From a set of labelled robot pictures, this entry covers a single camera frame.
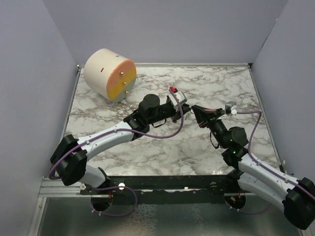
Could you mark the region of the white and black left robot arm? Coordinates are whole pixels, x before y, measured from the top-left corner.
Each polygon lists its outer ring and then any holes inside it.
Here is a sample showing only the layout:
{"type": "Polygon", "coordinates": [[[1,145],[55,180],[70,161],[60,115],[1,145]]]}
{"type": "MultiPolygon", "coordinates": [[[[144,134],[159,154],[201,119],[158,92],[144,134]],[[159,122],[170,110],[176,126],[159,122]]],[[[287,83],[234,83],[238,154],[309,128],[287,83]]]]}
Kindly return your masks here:
{"type": "Polygon", "coordinates": [[[109,177],[102,168],[89,166],[90,159],[117,145],[149,136],[150,128],[159,121],[169,118],[173,122],[183,121],[189,111],[181,91],[170,92],[164,104],[160,104],[157,95],[148,94],[135,111],[113,127],[80,138],[63,137],[50,158],[52,168],[48,177],[61,179],[65,186],[79,182],[103,194],[108,190],[109,177]]]}

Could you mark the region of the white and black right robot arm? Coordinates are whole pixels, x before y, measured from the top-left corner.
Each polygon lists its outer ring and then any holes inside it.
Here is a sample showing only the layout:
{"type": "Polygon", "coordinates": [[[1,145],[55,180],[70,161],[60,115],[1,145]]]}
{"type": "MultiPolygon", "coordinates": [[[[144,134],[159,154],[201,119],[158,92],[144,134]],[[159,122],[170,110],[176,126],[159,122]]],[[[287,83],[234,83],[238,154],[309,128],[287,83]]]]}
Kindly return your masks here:
{"type": "Polygon", "coordinates": [[[251,153],[252,137],[242,127],[227,129],[221,119],[236,115],[234,106],[224,110],[192,107],[200,128],[208,128],[224,149],[223,159],[237,175],[226,180],[231,192],[240,189],[256,194],[276,206],[295,227],[306,230],[315,220],[315,184],[308,178],[297,179],[264,163],[251,153]]]}

